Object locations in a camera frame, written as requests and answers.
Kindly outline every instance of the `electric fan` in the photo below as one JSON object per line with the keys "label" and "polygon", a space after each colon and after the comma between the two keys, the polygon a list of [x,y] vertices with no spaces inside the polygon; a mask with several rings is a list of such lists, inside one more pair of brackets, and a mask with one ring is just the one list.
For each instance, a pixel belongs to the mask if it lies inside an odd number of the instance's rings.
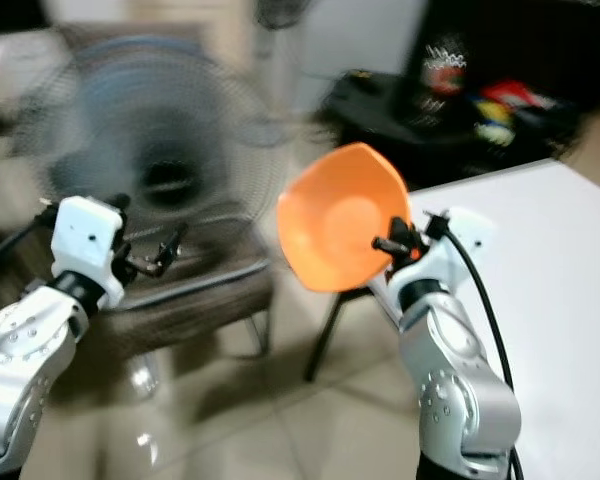
{"label": "electric fan", "polygon": [[[281,188],[284,161],[243,128],[265,112],[197,45],[118,37],[80,51],[23,102],[13,148],[40,196],[124,193],[131,236],[186,221],[197,241],[197,223],[255,219]],[[245,224],[206,244],[230,246]]]}

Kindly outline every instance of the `black stand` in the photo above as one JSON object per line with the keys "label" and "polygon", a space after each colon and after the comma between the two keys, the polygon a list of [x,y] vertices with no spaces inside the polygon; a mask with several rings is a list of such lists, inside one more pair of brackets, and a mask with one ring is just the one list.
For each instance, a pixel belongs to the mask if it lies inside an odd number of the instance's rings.
{"label": "black stand", "polygon": [[365,297],[367,295],[372,295],[369,287],[356,288],[355,290],[347,290],[346,292],[337,294],[336,299],[333,302],[333,306],[331,307],[331,311],[329,312],[329,316],[327,317],[327,321],[325,322],[324,327],[322,327],[322,333],[318,337],[316,346],[314,347],[311,357],[309,358],[307,369],[304,372],[305,381],[313,382],[316,379],[318,368],[320,368],[320,364],[324,359],[324,354],[326,353],[329,340],[331,339],[331,334],[333,333],[333,329],[338,321],[338,316],[342,306],[351,300]]}

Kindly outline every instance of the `robotic arm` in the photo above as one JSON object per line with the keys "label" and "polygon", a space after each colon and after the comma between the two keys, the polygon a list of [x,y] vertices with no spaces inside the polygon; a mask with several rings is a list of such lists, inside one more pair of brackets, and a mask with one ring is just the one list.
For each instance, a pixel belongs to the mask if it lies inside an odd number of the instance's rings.
{"label": "robotic arm", "polygon": [[0,310],[0,476],[18,477],[51,387],[89,319],[117,306],[138,272],[160,276],[178,254],[186,225],[153,260],[134,258],[123,241],[128,197],[112,203],[120,208],[83,197],[48,206],[55,278]]}
{"label": "robotic arm", "polygon": [[436,232],[441,219],[464,249],[479,258],[494,227],[459,208],[432,218],[426,231],[435,238],[429,245],[395,221],[389,239],[374,241],[375,248],[393,257],[387,289],[393,306],[403,312],[401,356],[420,386],[417,479],[505,480],[520,433],[520,408],[512,389],[489,367],[454,296],[469,271],[452,242]]}

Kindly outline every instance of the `wall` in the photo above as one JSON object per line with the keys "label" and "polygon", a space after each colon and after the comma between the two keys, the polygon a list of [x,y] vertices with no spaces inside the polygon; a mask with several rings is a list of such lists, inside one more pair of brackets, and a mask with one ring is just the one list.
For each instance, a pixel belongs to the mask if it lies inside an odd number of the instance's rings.
{"label": "wall", "polygon": [[423,6],[424,0],[315,0],[299,27],[304,52],[294,110],[315,110],[344,70],[399,72]]}

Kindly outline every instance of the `chair leg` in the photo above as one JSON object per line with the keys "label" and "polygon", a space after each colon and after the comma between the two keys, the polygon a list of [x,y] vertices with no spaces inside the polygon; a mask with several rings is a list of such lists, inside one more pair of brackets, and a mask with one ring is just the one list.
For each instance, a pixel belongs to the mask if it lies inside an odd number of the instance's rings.
{"label": "chair leg", "polygon": [[136,355],[127,360],[131,385],[142,400],[151,397],[160,384],[158,362],[153,352]]}
{"label": "chair leg", "polygon": [[329,345],[329,340],[331,339],[333,329],[338,321],[342,306],[350,300],[355,300],[356,298],[360,298],[365,295],[371,295],[371,290],[369,290],[368,287],[357,288],[355,290],[349,290],[337,294],[336,299],[333,302],[333,306],[331,307],[331,311],[329,312],[329,316],[327,317],[327,321],[325,322],[324,327],[322,327],[322,333],[318,337],[318,341],[313,348],[313,352],[309,358],[309,363],[307,364],[307,368],[304,372],[304,380],[306,382],[314,382],[316,379],[318,368],[320,368],[320,364],[324,359],[327,346]]}
{"label": "chair leg", "polygon": [[[261,326],[258,326],[259,319],[257,316],[259,315],[262,315],[264,320]],[[246,323],[258,349],[258,355],[267,355],[271,350],[271,311],[265,310],[264,312],[257,313],[255,316],[247,318]]]}

